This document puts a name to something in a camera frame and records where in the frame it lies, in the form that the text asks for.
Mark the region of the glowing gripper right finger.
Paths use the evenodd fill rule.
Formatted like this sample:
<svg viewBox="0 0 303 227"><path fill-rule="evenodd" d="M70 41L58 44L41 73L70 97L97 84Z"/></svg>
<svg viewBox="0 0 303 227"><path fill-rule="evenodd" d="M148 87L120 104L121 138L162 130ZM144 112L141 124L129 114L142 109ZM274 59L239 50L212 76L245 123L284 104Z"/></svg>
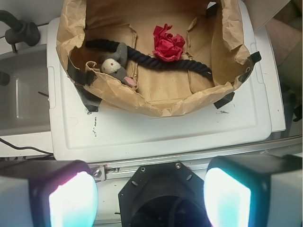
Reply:
<svg viewBox="0 0 303 227"><path fill-rule="evenodd" d="M214 157L205 175L204 201L214 227L301 227L303 159Z"/></svg>

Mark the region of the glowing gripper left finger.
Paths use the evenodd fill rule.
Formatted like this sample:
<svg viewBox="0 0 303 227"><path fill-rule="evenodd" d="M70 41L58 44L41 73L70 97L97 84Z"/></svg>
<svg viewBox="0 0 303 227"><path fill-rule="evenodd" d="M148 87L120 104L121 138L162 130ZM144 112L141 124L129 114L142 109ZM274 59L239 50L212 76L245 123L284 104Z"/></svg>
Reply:
<svg viewBox="0 0 303 227"><path fill-rule="evenodd" d="M2 227L91 227L97 210L97 185L84 161L0 164Z"/></svg>

